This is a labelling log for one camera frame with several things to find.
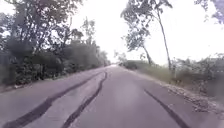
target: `overcast sky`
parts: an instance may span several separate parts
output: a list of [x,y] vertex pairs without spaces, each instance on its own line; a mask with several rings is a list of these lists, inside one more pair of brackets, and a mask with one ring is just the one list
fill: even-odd
[[[0,12],[10,12],[0,0]],[[101,49],[108,53],[110,60],[114,51],[127,52],[125,42],[121,39],[127,31],[127,25],[120,18],[121,11],[125,8],[127,0],[88,0],[74,16],[75,27],[82,24],[83,19],[93,19],[96,22],[96,41]],[[165,9],[162,21],[167,36],[167,43],[171,58],[190,58],[199,60],[208,55],[221,53],[224,48],[223,26],[211,18],[215,7],[209,4],[207,13],[199,5],[194,5],[194,0],[170,0],[173,9]],[[149,27],[151,37],[146,42],[147,49],[152,59],[159,64],[166,64],[166,52],[161,29],[158,23]],[[143,51],[127,53],[129,59],[139,59]]]

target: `tree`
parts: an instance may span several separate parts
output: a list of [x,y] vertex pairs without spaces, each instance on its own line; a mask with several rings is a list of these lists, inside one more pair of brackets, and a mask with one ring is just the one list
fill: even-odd
[[164,27],[162,24],[162,19],[160,16],[163,13],[164,6],[172,8],[172,5],[167,0],[159,0],[159,2],[157,2],[156,0],[129,0],[128,5],[122,12],[121,16],[124,17],[129,26],[135,25],[140,28],[139,31],[142,31],[143,29],[147,30],[151,21],[156,20],[159,22],[166,48],[168,66],[171,70],[169,50],[167,46]]
[[152,59],[145,47],[145,38],[149,35],[149,31],[145,29],[144,27],[138,28],[136,26],[133,26],[131,29],[129,29],[129,33],[127,36],[125,36],[125,39],[127,41],[127,47],[129,51],[138,49],[138,48],[143,48],[147,59],[148,63],[152,64]]
[[200,4],[206,11],[208,10],[208,2],[214,3],[217,12],[213,14],[213,17],[219,20],[220,24],[224,23],[224,0],[196,0],[195,4]]

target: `tall tree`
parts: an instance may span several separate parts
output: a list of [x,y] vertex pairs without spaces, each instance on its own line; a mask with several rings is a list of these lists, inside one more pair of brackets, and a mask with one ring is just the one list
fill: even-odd
[[124,17],[129,26],[135,25],[140,27],[140,29],[148,29],[151,21],[156,20],[159,22],[166,48],[168,66],[169,69],[171,69],[169,50],[161,19],[164,6],[172,8],[172,5],[167,0],[129,0],[127,7],[122,12],[121,16]]

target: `distant tree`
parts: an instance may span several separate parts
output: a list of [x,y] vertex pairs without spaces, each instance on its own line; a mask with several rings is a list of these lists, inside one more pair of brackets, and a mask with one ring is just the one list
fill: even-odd
[[136,50],[138,48],[143,48],[146,53],[148,63],[152,64],[152,59],[145,47],[145,38],[148,35],[149,31],[144,27],[138,28],[136,26],[133,26],[131,29],[129,29],[129,33],[127,36],[125,36],[125,40],[127,42],[127,47],[129,51]]
[[158,21],[162,30],[164,44],[167,53],[167,60],[169,69],[171,69],[171,61],[169,56],[169,50],[167,46],[166,36],[164,27],[162,24],[161,14],[163,13],[163,7],[167,6],[172,8],[172,5],[167,0],[129,0],[127,7],[121,13],[121,16],[128,22],[128,25],[131,26],[130,29],[133,29],[133,25],[139,28],[139,34],[144,30],[148,30],[149,23],[151,21]]

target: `tree canopy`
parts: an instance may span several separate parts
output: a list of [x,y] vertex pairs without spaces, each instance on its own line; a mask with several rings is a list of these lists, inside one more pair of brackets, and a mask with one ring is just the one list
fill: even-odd
[[6,1],[15,7],[15,14],[0,14],[4,84],[26,84],[109,63],[93,38],[94,21],[86,20],[83,29],[71,28],[81,0]]

